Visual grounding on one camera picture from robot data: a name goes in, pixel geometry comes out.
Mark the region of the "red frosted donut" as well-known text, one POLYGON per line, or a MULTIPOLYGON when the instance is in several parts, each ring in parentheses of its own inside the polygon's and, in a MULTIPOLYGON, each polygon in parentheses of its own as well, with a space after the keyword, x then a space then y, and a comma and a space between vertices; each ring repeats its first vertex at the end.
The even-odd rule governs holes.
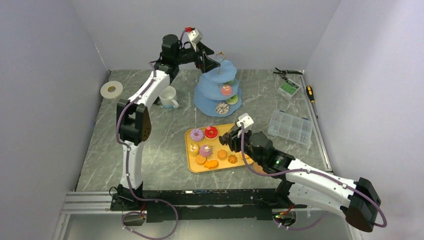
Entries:
POLYGON ((204 137, 207 140, 214 140, 219 136, 219 131, 215 126, 207 126, 204 129, 204 137))

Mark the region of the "chocolate sprinkled donut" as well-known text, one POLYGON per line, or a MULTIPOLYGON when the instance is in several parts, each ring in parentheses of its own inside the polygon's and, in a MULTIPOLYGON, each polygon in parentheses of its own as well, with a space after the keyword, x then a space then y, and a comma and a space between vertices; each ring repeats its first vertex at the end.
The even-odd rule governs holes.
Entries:
POLYGON ((215 111, 219 115, 226 115, 230 111, 230 105, 225 101, 219 102, 215 107, 215 111))

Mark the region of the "purple sprinkled donut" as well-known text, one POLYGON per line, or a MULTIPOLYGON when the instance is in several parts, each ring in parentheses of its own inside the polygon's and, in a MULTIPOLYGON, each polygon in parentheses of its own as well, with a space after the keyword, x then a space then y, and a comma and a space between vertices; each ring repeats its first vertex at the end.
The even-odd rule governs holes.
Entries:
POLYGON ((193 128, 190 133, 189 137, 194 142, 201 142, 204 138, 204 131, 200 128, 193 128))

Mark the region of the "green frosted donut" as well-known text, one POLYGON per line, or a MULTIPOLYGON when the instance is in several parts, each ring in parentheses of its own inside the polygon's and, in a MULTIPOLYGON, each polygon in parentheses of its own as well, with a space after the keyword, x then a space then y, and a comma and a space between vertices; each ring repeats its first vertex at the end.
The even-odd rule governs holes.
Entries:
POLYGON ((239 101, 238 94, 233 95, 232 97, 225 100, 228 105, 235 105, 239 101))

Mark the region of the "blue three-tier cake stand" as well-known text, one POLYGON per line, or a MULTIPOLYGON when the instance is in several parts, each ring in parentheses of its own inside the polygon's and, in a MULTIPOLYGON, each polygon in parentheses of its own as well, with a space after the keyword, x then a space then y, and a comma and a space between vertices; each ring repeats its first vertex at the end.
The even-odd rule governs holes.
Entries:
POLYGON ((227 117, 233 114, 242 105, 242 91, 240 82, 236 78, 237 69, 233 63, 228 60, 223 52, 215 55, 215 60, 220 62, 220 67, 203 73, 197 86, 194 89, 194 104, 205 115, 210 117, 227 117), (228 84, 229 81, 235 79, 232 87, 231 95, 225 96, 221 94, 222 85, 228 84), (238 94, 238 102, 229 105, 229 112, 225 115, 216 113, 216 105, 220 102, 226 102, 226 99, 238 94))

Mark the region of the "yellow cupcake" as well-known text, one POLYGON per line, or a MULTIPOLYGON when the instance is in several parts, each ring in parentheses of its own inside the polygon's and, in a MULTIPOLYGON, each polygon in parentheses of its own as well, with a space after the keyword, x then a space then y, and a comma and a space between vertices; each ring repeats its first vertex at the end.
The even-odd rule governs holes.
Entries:
POLYGON ((196 156, 199 154, 200 147, 199 147, 199 145, 198 145, 198 144, 196 144, 196 143, 191 143, 191 144, 188 146, 187 151, 188 151, 188 154, 189 154, 190 156, 192 156, 192 157, 196 157, 196 156))

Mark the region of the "white and blue mug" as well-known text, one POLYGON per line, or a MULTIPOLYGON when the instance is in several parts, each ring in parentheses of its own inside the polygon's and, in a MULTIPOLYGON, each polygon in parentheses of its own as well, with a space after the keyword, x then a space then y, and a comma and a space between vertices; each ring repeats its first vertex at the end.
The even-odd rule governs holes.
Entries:
POLYGON ((180 106, 177 101, 177 91, 172 86, 167 86, 158 97, 161 106, 165 109, 176 109, 180 106))

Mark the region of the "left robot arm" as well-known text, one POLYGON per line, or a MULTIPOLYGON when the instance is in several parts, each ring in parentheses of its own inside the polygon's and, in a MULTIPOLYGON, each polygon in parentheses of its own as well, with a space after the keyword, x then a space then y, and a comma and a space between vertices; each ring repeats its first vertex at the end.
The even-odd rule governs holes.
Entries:
POLYGON ((128 99, 120 99, 116 105, 115 137, 123 149, 123 173, 117 196, 131 210, 144 203, 141 163, 144 143, 150 136, 152 125, 149 109, 159 95, 179 73, 180 65, 193 63, 202 73, 220 66, 211 59, 215 52, 202 43, 203 34, 196 28, 186 30, 189 47, 182 37, 167 34, 162 38, 158 59, 149 64, 151 74, 140 89, 128 99))

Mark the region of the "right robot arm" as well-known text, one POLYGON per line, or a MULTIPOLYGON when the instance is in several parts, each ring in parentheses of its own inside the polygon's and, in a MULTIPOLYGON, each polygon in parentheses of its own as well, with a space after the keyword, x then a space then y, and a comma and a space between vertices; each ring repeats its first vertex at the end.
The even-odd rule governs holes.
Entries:
POLYGON ((343 217, 349 225, 367 233, 375 227, 387 227, 381 199, 370 180, 343 178, 316 169, 276 149, 263 132, 246 130, 243 123, 235 124, 218 139, 223 146, 240 152, 243 159, 249 156, 262 168, 263 172, 258 172, 248 166, 254 174, 281 180, 275 194, 280 207, 320 208, 343 217))

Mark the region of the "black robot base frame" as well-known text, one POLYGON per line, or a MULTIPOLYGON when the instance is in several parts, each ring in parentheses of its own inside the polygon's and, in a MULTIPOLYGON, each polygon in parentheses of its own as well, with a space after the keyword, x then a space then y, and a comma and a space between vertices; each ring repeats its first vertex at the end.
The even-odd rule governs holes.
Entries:
POLYGON ((133 197, 122 186, 111 193, 110 210, 138 212, 148 223, 178 220, 244 219, 271 220, 279 210, 305 208, 292 203, 273 188, 136 190, 133 197))

